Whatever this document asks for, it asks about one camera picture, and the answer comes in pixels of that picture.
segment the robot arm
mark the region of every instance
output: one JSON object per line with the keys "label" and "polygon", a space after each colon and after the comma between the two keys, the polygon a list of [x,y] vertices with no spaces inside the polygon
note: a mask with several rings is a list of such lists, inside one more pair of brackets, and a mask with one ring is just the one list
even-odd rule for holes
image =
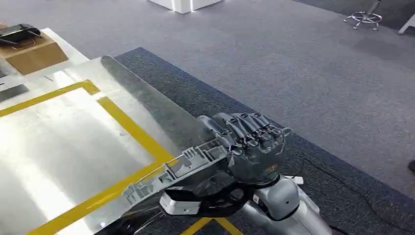
{"label": "robot arm", "polygon": [[[278,173],[289,128],[278,128],[259,113],[218,113],[198,120],[212,139],[154,171],[161,173],[131,184],[123,196],[132,206],[160,193],[160,207],[171,216],[226,217],[242,209],[269,234],[331,234],[316,204]],[[220,174],[233,183],[209,195],[192,191]]]}

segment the black cable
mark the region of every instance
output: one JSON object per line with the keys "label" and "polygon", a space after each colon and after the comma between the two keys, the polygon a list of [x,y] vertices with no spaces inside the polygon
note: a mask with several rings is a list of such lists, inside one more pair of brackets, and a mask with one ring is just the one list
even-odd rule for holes
{"label": "black cable", "polygon": [[395,227],[395,228],[398,228],[398,229],[400,229],[400,230],[403,230],[403,231],[406,231],[406,232],[415,232],[415,230],[410,230],[410,229],[406,229],[406,228],[403,228],[403,227],[401,227],[401,226],[399,226],[399,225],[397,225],[397,224],[395,224],[395,223],[393,223],[393,222],[391,222],[391,221],[389,221],[389,220],[387,220],[387,219],[385,219],[385,218],[383,218],[381,215],[379,215],[376,211],[375,211],[375,209],[373,208],[373,205],[372,205],[372,203],[369,201],[369,199],[367,199],[367,197],[362,193],[362,192],[360,192],[360,191],[358,191],[358,190],[356,190],[356,189],[354,189],[354,188],[352,188],[351,186],[349,186],[348,184],[346,184],[342,179],[340,179],[339,177],[337,177],[337,176],[335,176],[334,174],[332,174],[332,173],[330,173],[330,172],[328,172],[328,171],[326,171],[326,170],[324,170],[323,168],[321,168],[321,167],[319,167],[319,166],[317,166],[317,165],[315,165],[311,160],[309,160],[308,158],[303,158],[302,159],[303,161],[304,160],[306,160],[306,161],[308,161],[312,166],[314,166],[316,169],[318,169],[318,170],[320,170],[320,171],[322,171],[322,172],[324,172],[324,173],[326,173],[327,175],[329,175],[329,176],[331,176],[331,177],[333,177],[333,178],[335,178],[336,180],[338,180],[342,185],[344,185],[346,188],[348,188],[348,189],[350,189],[351,191],[353,191],[353,192],[355,192],[356,194],[358,194],[360,197],[362,197],[363,199],[364,199],[364,201],[366,202],[366,204],[369,206],[369,208],[370,208],[370,210],[372,211],[372,213],[374,214],[374,215],[376,215],[377,217],[379,217],[379,219],[380,220],[382,220],[383,222],[385,222],[385,223],[387,223],[387,224],[389,224],[389,225],[391,225],[391,226],[393,226],[393,227]]}
{"label": "black cable", "polygon": [[338,231],[338,232],[341,232],[341,233],[343,233],[344,235],[350,235],[350,234],[348,234],[347,232],[345,232],[344,230],[341,230],[341,229],[339,229],[339,228],[337,228],[337,227],[334,227],[334,226],[331,226],[331,225],[330,225],[330,227],[331,227],[331,229],[336,230],[336,231]]}

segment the metal sheet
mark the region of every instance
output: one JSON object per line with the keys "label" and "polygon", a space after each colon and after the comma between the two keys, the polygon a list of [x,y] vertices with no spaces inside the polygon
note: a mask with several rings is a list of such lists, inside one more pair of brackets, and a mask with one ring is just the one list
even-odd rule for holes
{"label": "metal sheet", "polygon": [[[173,156],[202,144],[196,119],[108,56],[31,79],[3,94],[0,110],[85,79],[101,92],[76,89],[0,117],[0,234],[25,234],[157,158],[98,104],[103,96]],[[128,208],[115,199],[59,234],[94,234]]]}

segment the cardboard box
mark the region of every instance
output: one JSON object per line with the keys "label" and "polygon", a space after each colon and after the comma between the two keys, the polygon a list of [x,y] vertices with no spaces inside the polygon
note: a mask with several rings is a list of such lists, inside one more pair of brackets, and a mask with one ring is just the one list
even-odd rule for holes
{"label": "cardboard box", "polygon": [[47,68],[68,60],[59,45],[41,33],[42,38],[22,42],[23,47],[1,46],[0,56],[23,75]]}

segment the yellow tape border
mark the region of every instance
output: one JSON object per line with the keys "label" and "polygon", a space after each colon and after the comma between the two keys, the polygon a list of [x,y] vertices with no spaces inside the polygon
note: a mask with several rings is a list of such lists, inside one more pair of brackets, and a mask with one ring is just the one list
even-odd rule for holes
{"label": "yellow tape border", "polygon": [[[93,95],[100,92],[99,88],[95,86],[90,80],[84,80],[74,83],[67,87],[57,89],[47,94],[29,99],[22,103],[13,105],[11,107],[0,110],[0,117],[15,113],[30,106],[39,104],[49,99],[58,97],[62,94],[83,88],[88,94]],[[85,217],[92,211],[98,209],[104,204],[114,200],[120,196],[122,191],[131,183],[135,183],[152,171],[157,169],[162,163],[173,159],[173,156],[168,153],[158,142],[156,142],[150,135],[148,135],[142,128],[140,128],[128,115],[126,115],[115,103],[108,97],[104,96],[97,100],[98,104],[103,107],[108,114],[110,114],[138,143],[140,143],[154,158],[155,161],[150,165],[145,166],[139,171],[122,179],[121,181],[111,185],[102,192],[94,195],[83,203],[75,206],[69,211],[59,215],[58,217],[46,222],[38,228],[29,232],[29,235],[48,235],[55,234],[70,224],[76,222],[80,218]],[[212,218],[202,218],[192,226],[190,226],[182,234],[193,234],[202,229]],[[215,218],[215,220],[224,227],[232,235],[241,235],[242,233],[234,227],[225,218]]]}

